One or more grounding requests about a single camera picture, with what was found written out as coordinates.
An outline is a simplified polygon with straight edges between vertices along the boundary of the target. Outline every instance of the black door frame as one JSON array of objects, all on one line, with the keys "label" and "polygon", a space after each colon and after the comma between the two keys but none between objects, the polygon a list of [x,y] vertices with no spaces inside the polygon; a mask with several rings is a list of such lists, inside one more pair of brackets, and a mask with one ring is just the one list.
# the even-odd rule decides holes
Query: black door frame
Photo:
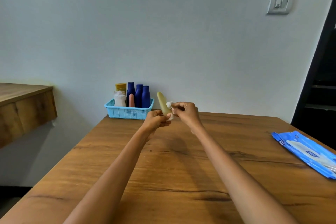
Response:
[{"label": "black door frame", "polygon": [[292,119],[291,125],[293,125],[294,127],[296,127],[300,121],[303,109],[307,102],[320,62],[323,58],[328,41],[330,39],[331,32],[334,30],[335,26],[336,26],[336,0],[332,0],[329,13],[323,26],[320,40],[317,44],[313,60],[311,61],[311,65],[308,70],[306,81],[301,91],[300,98],[297,103],[295,113]]}]

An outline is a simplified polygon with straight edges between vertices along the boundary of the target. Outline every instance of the forearm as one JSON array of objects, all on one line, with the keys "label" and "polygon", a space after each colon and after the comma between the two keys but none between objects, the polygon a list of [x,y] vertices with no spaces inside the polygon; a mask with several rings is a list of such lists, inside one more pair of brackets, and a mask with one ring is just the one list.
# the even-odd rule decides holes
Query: forearm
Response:
[{"label": "forearm", "polygon": [[192,128],[246,224],[294,224],[297,221],[207,133]]},{"label": "forearm", "polygon": [[109,223],[145,145],[147,134],[138,130],[111,166],[79,202],[65,224]]}]

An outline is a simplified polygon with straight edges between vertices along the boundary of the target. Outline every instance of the wooden table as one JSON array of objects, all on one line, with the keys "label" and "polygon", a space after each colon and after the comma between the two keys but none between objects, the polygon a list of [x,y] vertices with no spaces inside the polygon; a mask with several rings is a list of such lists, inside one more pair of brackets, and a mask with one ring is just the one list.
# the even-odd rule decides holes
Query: wooden table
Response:
[{"label": "wooden table", "polygon": [[[210,134],[301,223],[336,223],[336,182],[290,154],[270,133],[275,117],[201,113]],[[141,126],[105,117],[1,220],[62,223]],[[114,223],[242,223],[204,150],[178,119],[145,145]]]},{"label": "wooden table", "polygon": [[52,86],[0,83],[0,148],[56,117]]}]

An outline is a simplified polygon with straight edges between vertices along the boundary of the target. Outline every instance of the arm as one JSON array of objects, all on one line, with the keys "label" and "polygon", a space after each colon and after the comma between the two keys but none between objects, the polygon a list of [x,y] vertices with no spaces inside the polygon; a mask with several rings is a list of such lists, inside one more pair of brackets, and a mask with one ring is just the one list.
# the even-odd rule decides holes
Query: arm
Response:
[{"label": "arm", "polygon": [[168,116],[151,111],[139,130],[110,167],[86,193],[64,224],[110,223],[145,143],[159,127],[169,126]]},{"label": "arm", "polygon": [[204,147],[246,224],[297,224],[294,217],[208,134],[194,103],[174,103],[177,114]]}]

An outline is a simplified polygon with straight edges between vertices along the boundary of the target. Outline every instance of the pink bottle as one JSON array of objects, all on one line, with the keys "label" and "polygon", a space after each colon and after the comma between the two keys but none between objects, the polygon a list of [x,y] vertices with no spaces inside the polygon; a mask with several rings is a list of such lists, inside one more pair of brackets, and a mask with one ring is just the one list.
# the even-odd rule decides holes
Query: pink bottle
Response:
[{"label": "pink bottle", "polygon": [[129,94],[128,107],[135,107],[133,94]]}]

